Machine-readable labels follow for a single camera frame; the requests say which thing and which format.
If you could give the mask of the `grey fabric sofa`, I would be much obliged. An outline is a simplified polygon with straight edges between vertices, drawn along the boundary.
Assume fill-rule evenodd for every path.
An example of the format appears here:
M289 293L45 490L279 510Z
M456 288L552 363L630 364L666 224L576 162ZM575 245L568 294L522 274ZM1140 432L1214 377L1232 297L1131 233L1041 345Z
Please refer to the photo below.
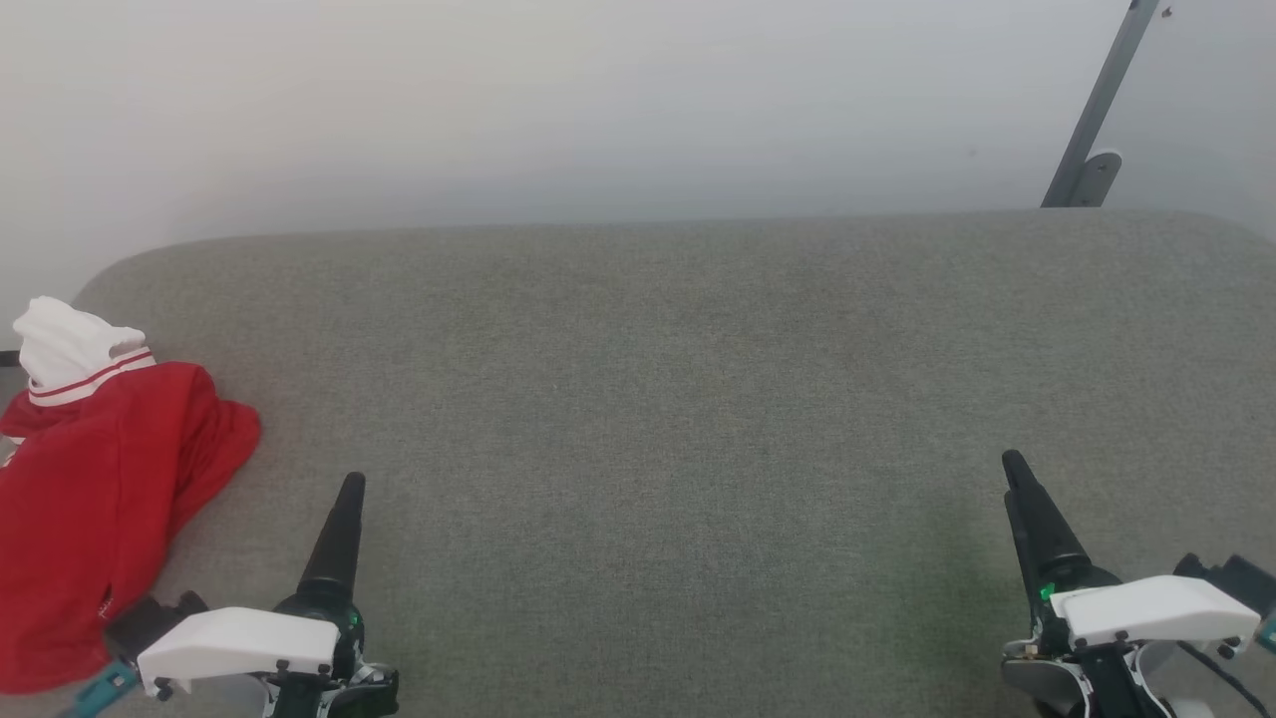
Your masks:
M272 607L366 476L406 718L1036 718L1008 449L1116 576L1276 573L1276 242L1208 216L214 238L74 304L262 417L163 599Z

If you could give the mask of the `grey rounded pole bracket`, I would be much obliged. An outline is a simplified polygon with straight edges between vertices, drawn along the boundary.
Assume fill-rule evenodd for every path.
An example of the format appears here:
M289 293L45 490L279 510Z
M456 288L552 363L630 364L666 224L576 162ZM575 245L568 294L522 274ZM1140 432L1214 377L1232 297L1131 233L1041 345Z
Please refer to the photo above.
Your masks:
M1065 207L1102 207L1120 170L1119 152L1102 152L1088 158L1073 182Z

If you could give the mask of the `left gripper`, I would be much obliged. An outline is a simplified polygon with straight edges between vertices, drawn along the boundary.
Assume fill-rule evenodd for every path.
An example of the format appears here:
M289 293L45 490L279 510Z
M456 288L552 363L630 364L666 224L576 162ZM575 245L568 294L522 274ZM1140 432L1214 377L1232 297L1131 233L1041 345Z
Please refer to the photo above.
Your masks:
M263 718L389 718L399 710L399 672L367 662L366 626L353 604L366 477L345 477L299 585L276 610L338 627L332 662L313 671L279 659L265 673Z

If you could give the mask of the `red basketball jersey white sleeves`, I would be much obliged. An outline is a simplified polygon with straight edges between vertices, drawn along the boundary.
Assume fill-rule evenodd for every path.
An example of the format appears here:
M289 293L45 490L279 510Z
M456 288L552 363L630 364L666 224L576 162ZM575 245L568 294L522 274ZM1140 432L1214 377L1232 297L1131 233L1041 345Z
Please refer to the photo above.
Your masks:
M250 459L251 406L145 332L59 298L15 319L26 392L0 412L0 694L108 664L106 624L142 599L168 546Z

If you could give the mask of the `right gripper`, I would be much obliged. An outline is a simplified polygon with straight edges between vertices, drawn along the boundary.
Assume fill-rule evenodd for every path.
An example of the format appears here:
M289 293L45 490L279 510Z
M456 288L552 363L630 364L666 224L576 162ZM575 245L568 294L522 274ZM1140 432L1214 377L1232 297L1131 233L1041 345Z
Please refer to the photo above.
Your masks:
M1008 450L1000 463L1007 480L1004 509L1034 619L1034 636L1004 645L1002 680L1034 699L1041 718L1176 718L1145 685L1134 644L1071 639L1065 620L1051 608L1054 592L1099 589L1116 585L1120 578L1094 568L1025 455Z

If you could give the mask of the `grey metal pole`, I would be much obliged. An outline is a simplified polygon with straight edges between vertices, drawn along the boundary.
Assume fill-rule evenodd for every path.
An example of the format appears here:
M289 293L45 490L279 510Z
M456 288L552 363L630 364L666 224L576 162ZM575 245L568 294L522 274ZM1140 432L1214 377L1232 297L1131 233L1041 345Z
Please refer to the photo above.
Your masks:
M1097 150L1099 135L1102 133L1104 122L1108 121L1108 114L1111 112L1111 105L1119 94L1125 73L1133 62L1136 50L1139 48L1139 42L1145 37L1145 29L1159 6L1160 0L1128 0L1128 8L1125 8L1122 23L1111 41L1111 48L1108 50L1085 108L1082 108L1073 128L1071 140L1065 145L1062 159L1059 159L1057 172L1041 199L1042 208L1074 208L1065 207L1065 201L1085 162L1094 156L1102 154L1102 152L1116 152Z

